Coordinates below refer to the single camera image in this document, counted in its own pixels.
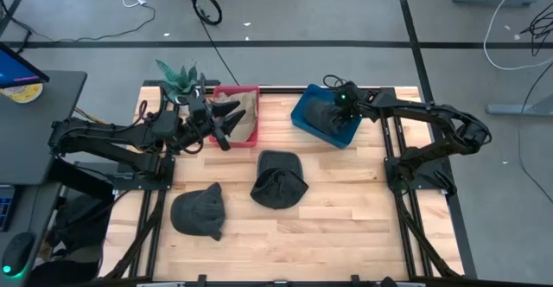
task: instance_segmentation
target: wooden work surface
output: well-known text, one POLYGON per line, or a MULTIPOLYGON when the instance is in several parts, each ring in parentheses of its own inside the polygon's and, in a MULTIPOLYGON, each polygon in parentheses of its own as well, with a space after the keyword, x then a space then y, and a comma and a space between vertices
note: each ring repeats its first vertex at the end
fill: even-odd
MULTIPOLYGON (((396 93, 400 99, 420 100, 416 87, 396 87, 396 93)), ((292 125, 290 113, 300 96, 262 94, 255 148, 224 152, 206 139, 200 154, 176 158, 154 280, 196 281, 199 274, 207 274, 209 281, 348 281, 352 274, 362 280, 407 278, 395 202, 385 180, 381 124, 364 119, 350 146, 336 149, 292 125), (273 210, 250 197, 257 158, 267 149, 291 151, 302 160, 309 190, 292 208, 273 210), (175 197, 214 182, 221 184, 226 209, 221 241, 178 233, 169 218, 175 197)), ((143 87, 138 100, 144 99, 155 112, 158 88, 143 87)), ((402 122, 409 146, 429 143, 426 124, 402 122)), ((392 136, 397 154, 395 132, 392 136)), ((437 190, 417 194, 430 242, 455 271, 462 272, 445 197, 437 190)), ((141 191, 129 192, 114 207, 100 275, 113 268, 135 238, 142 197, 141 191)), ((155 201, 152 195, 152 207, 155 201)), ((410 237, 417 273, 422 275, 418 246, 410 237)), ((139 274, 145 273, 148 248, 144 245, 139 274)))

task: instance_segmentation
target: blue plastic container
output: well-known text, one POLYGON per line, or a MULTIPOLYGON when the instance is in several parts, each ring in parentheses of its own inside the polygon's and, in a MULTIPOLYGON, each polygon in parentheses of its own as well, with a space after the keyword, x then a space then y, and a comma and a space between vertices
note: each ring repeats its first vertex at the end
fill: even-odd
POLYGON ((296 107, 294 108, 294 111, 292 111, 292 114, 290 115, 292 118, 292 124, 340 149, 346 148, 352 142, 353 135, 355 135, 355 131, 357 131, 357 128, 361 123, 361 118, 352 119, 351 122, 347 124, 340 133, 332 136, 327 135, 313 127, 303 117, 305 104, 309 99, 313 97, 328 101, 334 101, 334 94, 332 92, 322 89, 315 84, 309 84, 308 88, 305 90, 302 97, 300 98, 300 101, 298 101, 296 107))

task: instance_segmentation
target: desk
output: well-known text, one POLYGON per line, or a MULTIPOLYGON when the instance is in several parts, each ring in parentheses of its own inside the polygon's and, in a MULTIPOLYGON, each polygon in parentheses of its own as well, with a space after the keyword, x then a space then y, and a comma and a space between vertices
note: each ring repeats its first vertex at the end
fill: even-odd
MULTIPOLYGON (((159 105, 158 89, 141 90, 138 100, 148 100, 149 111, 159 105)), ((397 87, 396 94, 420 101, 416 87, 397 87)), ((262 93, 255 148, 224 152, 206 141, 200 154, 176 157, 155 281, 196 281, 200 274, 207 274, 208 281, 348 281, 352 274, 362 280, 407 279, 395 202, 386 185, 381 124, 364 119, 351 145, 336 149, 292 125, 290 113, 300 96, 262 93), (262 150, 291 151, 302 160, 309 190, 292 208, 273 210, 251 199, 262 150), (226 209, 221 241, 178 233, 169 218, 175 197, 213 182, 221 184, 226 209)), ((402 123, 408 145, 430 142, 426 124, 408 119, 402 123)), ((399 152, 392 136, 394 151, 399 152)), ((455 271, 462 272, 444 195, 437 190, 420 190, 417 195, 430 242, 455 271)), ((143 192, 132 191, 111 212, 100 276, 113 268, 134 239, 142 198, 143 192)), ((418 248, 412 236, 411 240, 417 273, 422 275, 418 248)), ((144 245, 138 275, 144 274, 147 252, 144 245)))
POLYGON ((0 253, 10 240, 28 230, 35 235, 27 270, 21 277, 0 275, 0 286, 23 286, 30 267, 46 232, 54 205, 60 195, 61 183, 48 180, 54 161, 48 147, 55 120, 68 118, 73 113, 86 80, 84 72, 45 71, 50 82, 44 85, 42 95, 26 105, 19 105, 0 96, 0 183, 35 184, 26 186, 16 204, 8 232, 0 233, 0 253))

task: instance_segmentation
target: computer screen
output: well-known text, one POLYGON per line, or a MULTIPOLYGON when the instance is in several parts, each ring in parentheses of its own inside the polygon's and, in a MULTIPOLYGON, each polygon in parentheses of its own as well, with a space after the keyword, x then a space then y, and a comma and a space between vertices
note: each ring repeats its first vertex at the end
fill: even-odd
POLYGON ((48 77, 0 43, 0 88, 48 81, 48 77))

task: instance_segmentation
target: artificial plant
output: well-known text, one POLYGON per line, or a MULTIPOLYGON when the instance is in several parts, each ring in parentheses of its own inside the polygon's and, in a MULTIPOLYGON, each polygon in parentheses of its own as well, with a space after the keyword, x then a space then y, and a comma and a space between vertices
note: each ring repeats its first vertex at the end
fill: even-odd
POLYGON ((178 96, 190 94, 194 90, 194 85, 198 84, 198 71, 195 65, 188 72, 182 66, 181 72, 177 73, 163 61, 156 60, 156 63, 159 69, 162 70, 165 82, 168 84, 164 87, 170 87, 167 92, 169 99, 175 100, 178 96))

